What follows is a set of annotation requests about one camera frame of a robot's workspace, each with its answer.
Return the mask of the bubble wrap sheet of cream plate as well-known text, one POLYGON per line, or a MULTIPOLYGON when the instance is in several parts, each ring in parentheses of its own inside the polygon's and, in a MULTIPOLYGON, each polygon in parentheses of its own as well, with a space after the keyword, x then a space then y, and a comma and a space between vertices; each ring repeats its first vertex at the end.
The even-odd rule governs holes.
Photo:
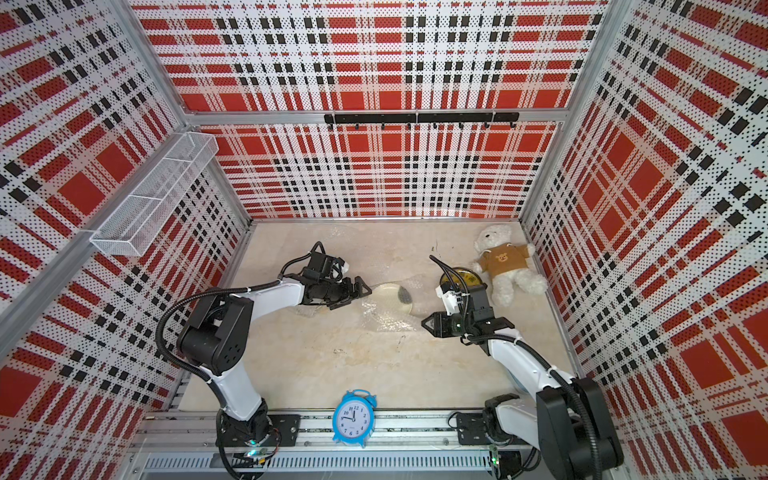
POLYGON ((373 332, 409 332, 443 309, 436 294, 437 278, 418 274, 378 284, 361 300, 361 326, 373 332))

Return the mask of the yellow patterned plate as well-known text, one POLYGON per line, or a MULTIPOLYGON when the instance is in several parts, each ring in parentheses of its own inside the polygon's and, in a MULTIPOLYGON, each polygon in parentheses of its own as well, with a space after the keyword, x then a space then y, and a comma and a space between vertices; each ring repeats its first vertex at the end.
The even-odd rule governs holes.
POLYGON ((441 286, 448 287, 475 287, 483 283, 480 276, 474 271, 457 267, 454 270, 450 270, 448 273, 443 273, 440 277, 439 284, 441 286))

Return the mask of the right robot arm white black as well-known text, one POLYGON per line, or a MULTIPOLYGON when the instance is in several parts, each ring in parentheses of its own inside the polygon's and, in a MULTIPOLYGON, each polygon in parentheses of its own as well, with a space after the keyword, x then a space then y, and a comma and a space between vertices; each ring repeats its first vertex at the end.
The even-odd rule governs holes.
POLYGON ((604 394, 544 358, 514 324, 494 313, 487 287, 443 283, 436 288, 443 310, 421 325, 436 338, 458 338, 503 366, 517 392, 485 404, 484 434, 492 443, 522 440, 536 449, 556 479, 600 479, 624 462, 604 394))

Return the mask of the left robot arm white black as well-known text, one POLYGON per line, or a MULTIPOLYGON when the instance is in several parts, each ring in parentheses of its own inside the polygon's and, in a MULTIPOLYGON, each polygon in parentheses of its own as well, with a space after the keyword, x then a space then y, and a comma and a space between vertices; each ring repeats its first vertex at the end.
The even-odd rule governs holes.
POLYGON ((279 440, 267 401, 244 366, 252 323, 289 307, 335 310, 370 296, 372 288, 359 276, 348 277, 348 270, 345 260, 317 242, 312 251, 286 262, 271 282, 193 294, 159 318, 154 340, 161 357, 201 379, 219 403, 219 446, 279 440))

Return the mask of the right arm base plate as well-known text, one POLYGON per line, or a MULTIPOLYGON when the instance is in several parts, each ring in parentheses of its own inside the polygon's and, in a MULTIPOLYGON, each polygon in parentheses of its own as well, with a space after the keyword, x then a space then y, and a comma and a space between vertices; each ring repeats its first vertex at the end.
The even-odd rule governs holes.
POLYGON ((481 412, 454 412, 448 420, 457 432, 460 445, 531 445, 539 446, 538 427, 534 419, 517 411, 495 409, 481 412))

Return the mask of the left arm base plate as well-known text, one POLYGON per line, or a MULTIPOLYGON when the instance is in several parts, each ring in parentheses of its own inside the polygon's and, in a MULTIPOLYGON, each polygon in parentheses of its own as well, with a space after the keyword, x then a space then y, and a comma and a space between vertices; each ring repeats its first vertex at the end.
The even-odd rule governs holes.
POLYGON ((292 447, 296 444, 299 415, 256 414, 237 420, 223 411, 217 415, 216 445, 235 447, 292 447))

